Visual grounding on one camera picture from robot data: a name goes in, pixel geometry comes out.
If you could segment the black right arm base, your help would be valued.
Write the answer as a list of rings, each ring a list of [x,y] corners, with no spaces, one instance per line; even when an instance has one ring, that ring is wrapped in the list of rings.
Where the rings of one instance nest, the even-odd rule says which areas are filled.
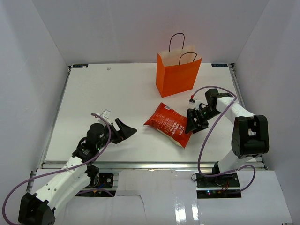
[[[191,180],[196,182],[198,188],[240,188],[237,173],[226,174],[218,177],[203,177],[200,173],[194,173]]]

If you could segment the orange paper bag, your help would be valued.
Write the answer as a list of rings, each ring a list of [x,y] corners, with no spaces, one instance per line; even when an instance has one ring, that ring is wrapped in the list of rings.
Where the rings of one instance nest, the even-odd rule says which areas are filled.
[[[156,87],[163,98],[193,89],[203,59],[194,45],[185,46],[183,33],[176,35],[182,35],[182,46],[172,49],[171,38],[168,50],[157,54]]]

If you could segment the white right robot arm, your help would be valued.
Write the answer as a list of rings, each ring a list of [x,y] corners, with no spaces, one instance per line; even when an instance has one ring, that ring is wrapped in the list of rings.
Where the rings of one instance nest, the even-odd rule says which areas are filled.
[[[223,116],[233,124],[231,150],[215,163],[209,175],[215,186],[222,187],[229,181],[228,174],[247,167],[247,161],[269,151],[268,120],[264,115],[246,110],[237,102],[233,92],[223,89],[220,93],[218,86],[206,86],[206,89],[206,104],[197,103],[193,96],[189,100],[195,106],[187,109],[185,133],[195,134],[210,129],[200,150],[203,152],[209,136]]]

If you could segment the aluminium front table rail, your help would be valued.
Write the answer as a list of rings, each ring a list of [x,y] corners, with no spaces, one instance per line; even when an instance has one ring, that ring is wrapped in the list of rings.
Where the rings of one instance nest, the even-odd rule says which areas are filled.
[[[250,164],[256,168],[256,170],[265,170],[266,167],[263,163],[261,157],[258,159],[253,159],[247,162],[246,164]],[[115,190],[117,187],[117,180],[118,175],[122,170],[175,170],[175,171],[192,171],[192,173],[197,173],[197,163],[166,163],[166,162],[159,162],[159,163],[137,163],[137,162],[96,162],[94,164],[96,167],[99,168],[101,173],[114,173],[114,183],[113,188],[109,188],[108,190]],[[59,166],[63,166],[61,163],[57,164],[44,164],[42,165],[42,169],[37,169],[36,172],[31,172],[30,177],[33,178],[37,175],[38,172],[45,172],[49,173],[51,171],[59,170]],[[214,163],[200,163],[200,169],[203,173],[210,173],[212,172],[212,168]],[[42,179],[37,179],[37,181],[30,181],[27,185],[27,191],[31,192],[38,187],[38,181],[42,181]]]

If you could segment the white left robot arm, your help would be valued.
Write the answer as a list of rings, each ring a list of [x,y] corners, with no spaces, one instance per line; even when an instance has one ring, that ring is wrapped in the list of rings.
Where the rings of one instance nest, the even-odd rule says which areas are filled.
[[[108,144],[118,144],[137,132],[115,119],[118,130],[112,123],[100,118],[101,123],[90,125],[65,163],[62,172],[52,177],[33,194],[25,194],[21,199],[18,221],[22,225],[53,225],[62,208],[82,189],[94,187],[99,182],[99,168],[94,161]]]

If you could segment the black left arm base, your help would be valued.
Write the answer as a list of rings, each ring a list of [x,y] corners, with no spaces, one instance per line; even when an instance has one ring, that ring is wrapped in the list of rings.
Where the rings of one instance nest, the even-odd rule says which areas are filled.
[[[90,183],[85,188],[113,188],[113,173],[98,173],[90,178]]]

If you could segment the large red chips bag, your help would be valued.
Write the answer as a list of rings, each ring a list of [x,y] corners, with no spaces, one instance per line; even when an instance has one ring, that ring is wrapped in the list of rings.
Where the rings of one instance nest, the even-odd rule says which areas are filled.
[[[192,133],[186,134],[188,118],[180,115],[164,103],[160,103],[144,123],[170,138],[176,145],[186,148]]]

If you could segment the white front cover board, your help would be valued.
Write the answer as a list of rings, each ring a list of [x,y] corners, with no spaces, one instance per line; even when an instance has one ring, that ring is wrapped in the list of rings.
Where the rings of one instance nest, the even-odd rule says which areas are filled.
[[[191,172],[127,170],[115,197],[74,197],[58,225],[292,224],[273,171],[240,171],[240,198],[199,199]]]

